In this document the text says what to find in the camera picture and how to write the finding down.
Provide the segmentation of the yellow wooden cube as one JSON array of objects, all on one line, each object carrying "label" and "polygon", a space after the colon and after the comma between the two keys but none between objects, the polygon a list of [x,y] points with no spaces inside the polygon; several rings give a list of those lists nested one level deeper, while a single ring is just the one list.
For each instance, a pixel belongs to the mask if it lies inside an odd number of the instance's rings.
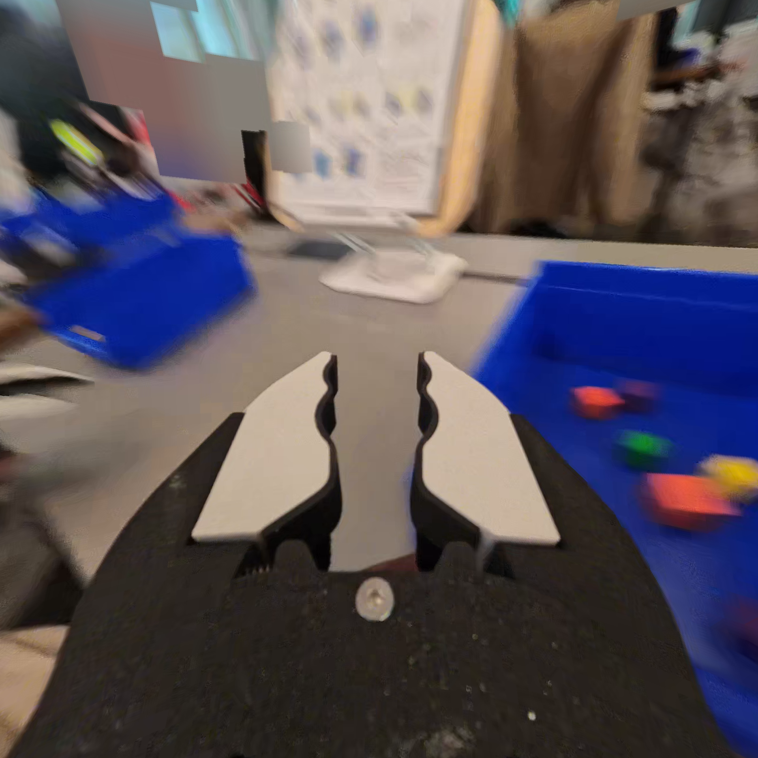
[{"label": "yellow wooden cube", "polygon": [[757,460],[712,455],[702,460],[697,470],[713,482],[724,499],[749,504],[757,498]]}]

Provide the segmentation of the white and wooden book stand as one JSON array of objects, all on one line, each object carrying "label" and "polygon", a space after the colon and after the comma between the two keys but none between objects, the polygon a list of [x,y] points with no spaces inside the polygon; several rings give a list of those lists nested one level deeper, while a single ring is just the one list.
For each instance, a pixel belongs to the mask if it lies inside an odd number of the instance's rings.
[{"label": "white and wooden book stand", "polygon": [[[436,215],[389,218],[326,218],[303,223],[283,210],[272,195],[276,172],[309,171],[279,169],[275,152],[283,138],[268,139],[267,193],[273,216],[299,233],[327,233],[347,248],[341,260],[321,275],[326,287],[345,294],[428,304],[441,298],[461,277],[466,264],[457,255],[440,251],[435,240],[455,232],[473,209],[484,160],[488,123],[496,88],[503,42],[503,22],[494,2],[471,2],[471,20],[462,46],[459,82],[452,104],[450,140],[444,155],[441,198]],[[274,119],[270,69],[268,84]],[[307,127],[296,121],[296,126]],[[309,130],[308,159],[312,168]]]}]

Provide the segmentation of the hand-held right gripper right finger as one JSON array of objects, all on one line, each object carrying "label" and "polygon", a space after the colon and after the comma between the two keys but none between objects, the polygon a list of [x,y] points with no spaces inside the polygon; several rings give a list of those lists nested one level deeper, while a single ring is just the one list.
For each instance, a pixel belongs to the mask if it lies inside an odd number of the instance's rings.
[{"label": "hand-held right gripper right finger", "polygon": [[411,486],[419,535],[554,547],[561,536],[506,405],[435,352],[418,357],[418,426]]}]

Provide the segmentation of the person's black pants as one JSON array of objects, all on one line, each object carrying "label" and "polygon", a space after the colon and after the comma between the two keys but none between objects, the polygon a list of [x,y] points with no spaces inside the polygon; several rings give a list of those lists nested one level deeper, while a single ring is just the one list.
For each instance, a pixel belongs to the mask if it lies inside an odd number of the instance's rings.
[{"label": "person's black pants", "polygon": [[2,503],[1,630],[69,625],[82,596],[83,584],[46,520]]}]

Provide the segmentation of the blue plastic bin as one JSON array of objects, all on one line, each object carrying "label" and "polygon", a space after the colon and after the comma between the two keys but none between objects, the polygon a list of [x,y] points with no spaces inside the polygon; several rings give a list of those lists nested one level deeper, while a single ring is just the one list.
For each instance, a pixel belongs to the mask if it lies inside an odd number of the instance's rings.
[{"label": "blue plastic bin", "polygon": [[80,353],[143,370],[257,293],[241,244],[180,222],[174,199],[108,193],[72,208],[42,190],[2,210],[2,262],[26,276],[21,306]]},{"label": "blue plastic bin", "polygon": [[[756,756],[756,663],[734,650],[726,614],[757,592],[756,504],[706,534],[647,520],[640,474],[620,463],[621,431],[672,442],[664,471],[757,453],[756,276],[550,261],[494,328],[472,374],[523,415],[610,507],[673,611],[723,734]],[[657,384],[648,414],[576,415],[570,390]]]}]

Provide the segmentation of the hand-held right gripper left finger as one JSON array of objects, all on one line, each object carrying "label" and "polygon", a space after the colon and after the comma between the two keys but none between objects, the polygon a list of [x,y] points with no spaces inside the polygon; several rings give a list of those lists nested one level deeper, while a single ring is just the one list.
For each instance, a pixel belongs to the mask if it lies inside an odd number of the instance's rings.
[{"label": "hand-held right gripper left finger", "polygon": [[247,405],[191,538],[328,541],[342,515],[337,357],[321,352]]}]

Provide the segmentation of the green wooden cube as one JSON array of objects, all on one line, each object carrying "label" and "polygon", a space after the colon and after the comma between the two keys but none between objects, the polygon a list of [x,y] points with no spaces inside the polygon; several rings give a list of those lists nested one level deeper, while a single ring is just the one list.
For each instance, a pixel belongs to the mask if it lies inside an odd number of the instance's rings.
[{"label": "green wooden cube", "polygon": [[622,431],[615,444],[620,463],[637,471],[661,470],[673,449],[669,439],[635,430]]}]

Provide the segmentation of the purple wooden cube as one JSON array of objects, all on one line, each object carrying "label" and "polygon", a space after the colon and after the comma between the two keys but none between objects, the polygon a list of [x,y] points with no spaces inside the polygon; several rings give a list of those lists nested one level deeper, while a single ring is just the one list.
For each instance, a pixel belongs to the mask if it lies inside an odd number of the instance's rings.
[{"label": "purple wooden cube", "polygon": [[757,663],[757,601],[735,601],[729,606],[725,621],[734,650]]},{"label": "purple wooden cube", "polygon": [[658,403],[659,387],[646,381],[624,380],[615,387],[622,408],[630,414],[648,414]]}]

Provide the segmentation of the printed instruction sheet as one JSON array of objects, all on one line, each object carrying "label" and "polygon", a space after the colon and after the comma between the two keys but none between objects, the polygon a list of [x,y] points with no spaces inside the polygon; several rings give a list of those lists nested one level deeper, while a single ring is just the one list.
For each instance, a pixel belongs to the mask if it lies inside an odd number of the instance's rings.
[{"label": "printed instruction sheet", "polygon": [[465,1],[282,2],[270,73],[277,119],[309,130],[312,168],[276,172],[303,223],[436,215]]}]

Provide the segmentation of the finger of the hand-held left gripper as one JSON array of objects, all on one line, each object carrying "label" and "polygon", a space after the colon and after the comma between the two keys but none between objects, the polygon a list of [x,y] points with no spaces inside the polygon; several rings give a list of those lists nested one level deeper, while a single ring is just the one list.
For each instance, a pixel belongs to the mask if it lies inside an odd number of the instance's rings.
[{"label": "finger of the hand-held left gripper", "polygon": [[86,375],[63,371],[57,368],[47,368],[39,365],[1,363],[1,385],[24,383],[68,382],[91,384],[94,379]]},{"label": "finger of the hand-held left gripper", "polygon": [[75,404],[55,397],[34,394],[1,396],[1,422],[48,418],[70,412]]}]

